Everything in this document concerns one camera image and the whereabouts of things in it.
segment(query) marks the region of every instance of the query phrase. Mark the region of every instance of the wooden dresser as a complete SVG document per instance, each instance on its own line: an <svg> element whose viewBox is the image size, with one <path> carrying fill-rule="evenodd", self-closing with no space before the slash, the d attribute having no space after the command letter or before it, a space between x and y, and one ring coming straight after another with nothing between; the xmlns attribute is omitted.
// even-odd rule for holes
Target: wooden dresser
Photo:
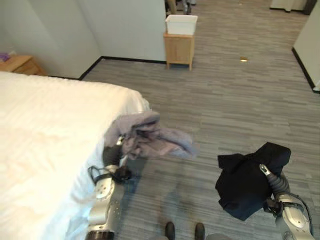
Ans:
<svg viewBox="0 0 320 240"><path fill-rule="evenodd" d="M0 71L26 75L47 75L33 56L26 55L13 55L7 61L0 62Z"/></svg>

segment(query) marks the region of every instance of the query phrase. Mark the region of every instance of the bed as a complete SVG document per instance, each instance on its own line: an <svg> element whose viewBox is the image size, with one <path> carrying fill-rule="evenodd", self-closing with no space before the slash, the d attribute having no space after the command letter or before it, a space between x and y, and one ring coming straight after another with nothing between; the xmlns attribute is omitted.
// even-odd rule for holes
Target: bed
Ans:
<svg viewBox="0 0 320 240"><path fill-rule="evenodd" d="M1 239L66 239L91 200L104 133L149 104L121 86L10 72L0 89Z"/></svg>

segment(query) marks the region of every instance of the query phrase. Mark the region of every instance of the black cloth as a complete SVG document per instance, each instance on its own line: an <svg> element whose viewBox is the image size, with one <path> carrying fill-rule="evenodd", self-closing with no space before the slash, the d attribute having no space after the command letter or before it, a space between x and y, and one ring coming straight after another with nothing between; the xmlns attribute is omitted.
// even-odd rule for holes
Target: black cloth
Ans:
<svg viewBox="0 0 320 240"><path fill-rule="evenodd" d="M220 195L222 208L242 221L261 209L272 190L259 164L266 165L272 173L280 176L290 155L289 148L271 142L248 155L219 155L222 173L215 188Z"/></svg>

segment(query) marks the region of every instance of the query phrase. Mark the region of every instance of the white wall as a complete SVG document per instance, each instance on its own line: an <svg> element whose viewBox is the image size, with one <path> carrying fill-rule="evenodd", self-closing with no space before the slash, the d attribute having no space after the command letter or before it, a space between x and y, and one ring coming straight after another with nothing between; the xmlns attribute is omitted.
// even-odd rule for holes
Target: white wall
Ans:
<svg viewBox="0 0 320 240"><path fill-rule="evenodd" d="M49 75L78 78L101 53L75 0L4 0L4 30Z"/></svg>
<svg viewBox="0 0 320 240"><path fill-rule="evenodd" d="M164 61L164 0L77 0L103 56Z"/></svg>
<svg viewBox="0 0 320 240"><path fill-rule="evenodd" d="M320 81L320 1L315 4L306 24L297 38L294 49L314 85Z"/></svg>
<svg viewBox="0 0 320 240"><path fill-rule="evenodd" d="M0 25L0 53L10 53L12 51L15 51L14 44L3 26Z"/></svg>
<svg viewBox="0 0 320 240"><path fill-rule="evenodd" d="M272 0L270 8L291 10L303 10L307 0Z"/></svg>

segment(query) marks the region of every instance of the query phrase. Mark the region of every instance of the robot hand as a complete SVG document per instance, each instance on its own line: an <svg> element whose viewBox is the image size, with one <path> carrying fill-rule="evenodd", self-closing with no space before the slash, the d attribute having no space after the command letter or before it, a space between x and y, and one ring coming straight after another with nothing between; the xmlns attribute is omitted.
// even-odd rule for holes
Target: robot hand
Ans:
<svg viewBox="0 0 320 240"><path fill-rule="evenodd" d="M281 232L284 240L315 240L312 236L312 219L308 206L295 194L290 192L289 183L282 174L281 177L274 175L264 165L260 164L260 170L265 174L274 199L268 199L263 207L267 213L275 216L275 224ZM297 200L300 200L308 213L308 218L303 214L304 208Z"/></svg>

